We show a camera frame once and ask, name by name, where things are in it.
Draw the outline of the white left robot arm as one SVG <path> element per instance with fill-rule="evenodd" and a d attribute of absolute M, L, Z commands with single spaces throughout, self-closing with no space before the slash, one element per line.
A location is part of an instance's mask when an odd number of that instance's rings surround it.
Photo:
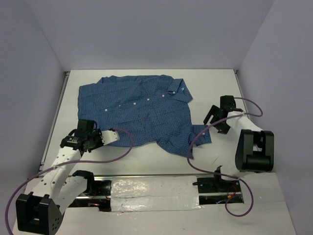
<path fill-rule="evenodd" d="M 62 139 L 58 154 L 41 181 L 29 194 L 16 200 L 19 231 L 54 235 L 59 230 L 66 208 L 76 196 L 92 194 L 96 189 L 94 174 L 86 170 L 71 173 L 85 152 L 103 146 L 102 134 L 95 121 L 80 119 L 77 128 Z"/>

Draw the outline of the blue checkered long sleeve shirt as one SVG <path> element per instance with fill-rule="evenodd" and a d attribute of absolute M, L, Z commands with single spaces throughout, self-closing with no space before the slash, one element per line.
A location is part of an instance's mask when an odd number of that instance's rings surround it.
<path fill-rule="evenodd" d="M 185 157 L 191 143 L 212 142 L 209 131 L 202 132 L 206 125 L 191 122 L 192 99 L 183 79 L 167 75 L 103 77 L 79 87 L 78 118 L 94 120 L 102 131 L 126 130 L 135 146 L 156 142 Z"/>

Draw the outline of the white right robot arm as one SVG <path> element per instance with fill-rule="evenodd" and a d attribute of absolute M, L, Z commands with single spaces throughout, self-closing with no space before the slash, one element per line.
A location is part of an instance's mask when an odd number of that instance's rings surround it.
<path fill-rule="evenodd" d="M 255 125 L 248 117 L 261 117 L 262 109 L 256 106 L 260 114 L 246 113 L 236 105 L 237 98 L 232 95 L 220 97 L 219 107 L 212 105 L 204 124 L 210 124 L 217 133 L 226 135 L 236 133 L 238 143 L 234 159 L 219 166 L 214 174 L 213 187 L 224 191 L 230 181 L 237 180 L 247 173 L 271 172 L 274 167 L 274 134 Z"/>

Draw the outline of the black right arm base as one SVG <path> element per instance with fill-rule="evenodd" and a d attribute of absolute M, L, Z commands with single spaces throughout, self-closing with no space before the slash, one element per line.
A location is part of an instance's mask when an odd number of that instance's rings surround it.
<path fill-rule="evenodd" d="M 196 174 L 196 180 L 192 183 L 198 189 L 199 204 L 213 205 L 229 203 L 243 203 L 241 186 L 238 180 L 230 181 L 222 179 L 214 174 Z"/>

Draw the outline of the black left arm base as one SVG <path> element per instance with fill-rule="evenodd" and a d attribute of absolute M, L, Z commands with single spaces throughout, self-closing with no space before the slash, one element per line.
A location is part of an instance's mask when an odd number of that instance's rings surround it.
<path fill-rule="evenodd" d="M 95 180 L 89 192 L 83 192 L 70 204 L 70 208 L 97 208 L 100 212 L 111 211 L 111 180 Z"/>

